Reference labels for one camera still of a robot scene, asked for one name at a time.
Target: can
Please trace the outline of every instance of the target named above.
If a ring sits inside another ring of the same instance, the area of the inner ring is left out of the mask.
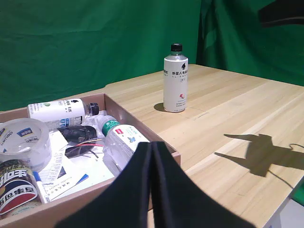
[[[42,204],[32,170],[22,160],[0,164],[0,218],[20,214]]]

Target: black bottle cap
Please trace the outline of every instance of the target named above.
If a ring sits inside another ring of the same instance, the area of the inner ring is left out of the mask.
[[[99,113],[99,106],[97,103],[90,103],[90,107],[92,109],[92,115],[98,115]]]
[[[171,44],[171,51],[182,51],[181,44]]]

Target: bottle label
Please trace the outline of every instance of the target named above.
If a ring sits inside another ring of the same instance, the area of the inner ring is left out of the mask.
[[[41,205],[32,176],[30,168],[21,160],[9,160],[0,165],[1,219]]]
[[[164,59],[163,105],[168,112],[181,112],[186,108],[188,89],[188,59]]]
[[[30,104],[28,113],[30,118],[45,122],[50,130],[79,125],[85,118],[81,99]]]
[[[138,143],[148,142],[149,140],[144,137],[134,126],[131,125],[119,125],[113,129],[113,132],[135,152]]]
[[[102,134],[104,136],[106,136],[109,132],[109,130],[114,127],[114,126],[117,126],[119,125],[120,123],[116,120],[109,120],[108,122],[106,122],[101,130]]]

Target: wooden table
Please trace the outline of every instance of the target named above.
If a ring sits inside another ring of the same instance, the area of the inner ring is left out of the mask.
[[[304,149],[289,146],[304,145],[304,87],[191,65],[187,109],[172,114],[160,104],[162,76],[86,94],[110,95],[181,153],[181,167],[205,193],[268,228],[304,175]]]

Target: white marker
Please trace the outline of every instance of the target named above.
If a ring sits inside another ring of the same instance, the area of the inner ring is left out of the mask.
[[[37,188],[38,188],[40,199],[41,199],[42,203],[49,203],[50,200],[49,200],[48,195],[47,195],[47,193],[46,193],[46,191],[43,187],[43,184],[42,184],[42,181],[41,181],[41,178],[40,178],[39,174],[36,171],[34,171],[33,174],[34,174],[35,180],[37,182]]]

